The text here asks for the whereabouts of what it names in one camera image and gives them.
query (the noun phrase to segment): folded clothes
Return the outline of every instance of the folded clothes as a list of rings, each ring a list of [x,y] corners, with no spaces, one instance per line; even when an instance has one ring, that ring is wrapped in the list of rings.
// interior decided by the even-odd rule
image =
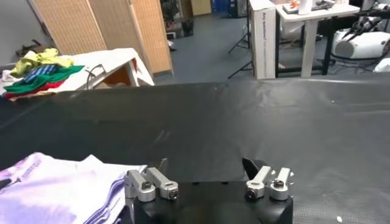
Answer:
[[[41,65],[59,65],[63,68],[68,68],[73,65],[73,60],[68,58],[58,57],[58,50],[56,48],[45,49],[43,53],[36,54],[28,52],[26,56],[21,58],[11,71],[11,75],[16,78],[21,78],[27,75],[31,70]]]
[[[5,92],[3,94],[3,96],[6,99],[12,99],[12,98],[16,98],[16,97],[19,98],[19,97],[24,97],[24,96],[31,95],[31,94],[36,94],[37,92],[40,92],[40,91],[46,91],[48,89],[58,88],[59,86],[62,85],[62,83],[65,82],[65,80],[62,80],[59,82],[53,82],[53,83],[48,82],[48,83],[44,84],[44,86],[41,86],[38,89],[35,89],[35,90],[27,92],[27,93],[8,93],[8,92]]]
[[[59,65],[42,65],[35,69],[33,69],[28,75],[25,76],[21,80],[23,83],[30,83],[33,81],[38,75],[51,75],[56,73],[59,70]]]
[[[0,171],[0,181],[11,180],[0,190],[0,223],[105,223],[119,215],[114,207],[124,206],[126,171],[144,168],[34,153]]]
[[[7,93],[21,94],[34,91],[44,86],[46,83],[55,83],[67,79],[71,74],[79,72],[84,66],[70,66],[68,68],[59,68],[54,74],[41,74],[34,78],[30,83],[15,82],[13,85],[5,86]]]

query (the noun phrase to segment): white table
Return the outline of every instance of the white table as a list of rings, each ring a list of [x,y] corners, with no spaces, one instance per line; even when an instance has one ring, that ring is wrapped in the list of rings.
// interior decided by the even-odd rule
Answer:
[[[346,5],[346,4],[335,4],[331,9],[328,10],[316,10],[312,11],[307,15],[298,15],[298,14],[287,14],[283,10],[283,5],[276,5],[276,75],[278,74],[278,41],[279,41],[279,31],[280,31],[280,20],[285,23],[291,23],[291,22],[298,22],[298,21],[304,21],[305,22],[305,46],[303,50],[303,62],[302,62],[302,77],[310,77],[311,71],[313,68],[313,60],[314,60],[314,53],[316,49],[316,35],[317,35],[317,26],[318,21],[321,19],[327,19],[335,16],[345,16],[345,15],[351,15],[356,12],[359,12],[360,8],[352,5]],[[326,57],[330,56],[330,49],[328,50],[328,55],[325,53],[325,59]]]
[[[78,55],[65,55],[62,57],[72,58],[74,65],[84,65],[85,67],[81,71],[72,74],[58,88],[47,90],[48,93],[93,89],[123,66],[126,67],[132,86],[140,86],[139,80],[142,80],[148,85],[154,85],[153,79],[140,56],[132,48],[95,51]],[[97,65],[101,66],[92,71],[94,77],[90,77],[87,84],[88,71],[91,71]],[[12,83],[4,83],[0,80],[0,94],[5,92],[3,87],[7,85],[12,85]]]

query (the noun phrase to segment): green towel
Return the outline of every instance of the green towel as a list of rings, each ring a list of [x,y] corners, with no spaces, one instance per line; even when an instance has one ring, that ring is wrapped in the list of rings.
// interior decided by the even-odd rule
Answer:
[[[4,89],[8,93],[28,93],[31,92],[47,82],[59,82],[67,79],[71,74],[79,72],[84,66],[70,66],[68,68],[60,68],[56,73],[51,75],[38,75],[30,84],[23,82],[15,82],[11,86],[5,86]]]

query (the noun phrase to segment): tripod stand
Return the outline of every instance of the tripod stand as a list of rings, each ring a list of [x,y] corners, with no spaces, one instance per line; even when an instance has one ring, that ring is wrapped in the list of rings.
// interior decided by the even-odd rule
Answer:
[[[230,54],[236,47],[241,47],[245,49],[250,49],[250,30],[249,30],[249,0],[246,0],[246,33],[245,35],[237,41],[237,43],[229,50],[228,54]],[[247,46],[242,46],[240,43],[245,39],[245,37],[248,37]]]
[[[242,40],[245,38],[248,38],[247,46],[239,45]],[[229,50],[228,54],[231,53],[231,51],[234,50],[236,47],[241,47],[245,49],[250,49],[250,30],[249,30],[249,0],[246,0],[246,34],[239,39],[239,41]],[[233,74],[231,74],[227,79],[231,79],[233,76],[235,76],[237,73],[241,71],[251,71],[253,70],[253,60],[250,60],[250,62],[246,63],[243,67],[239,68],[239,70],[235,71]]]

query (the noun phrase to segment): blue striped cloth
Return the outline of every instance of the blue striped cloth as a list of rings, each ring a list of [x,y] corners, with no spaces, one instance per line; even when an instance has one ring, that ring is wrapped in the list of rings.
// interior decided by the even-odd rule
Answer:
[[[39,76],[39,75],[51,75],[51,74],[54,74],[54,73],[56,73],[59,70],[59,68],[60,68],[59,65],[43,65],[43,66],[40,66],[40,67],[35,68],[34,70],[32,70],[30,73],[28,73],[28,75],[26,75],[25,78],[23,78],[21,80],[21,82],[29,83],[29,82],[34,81],[34,79],[37,76]]]

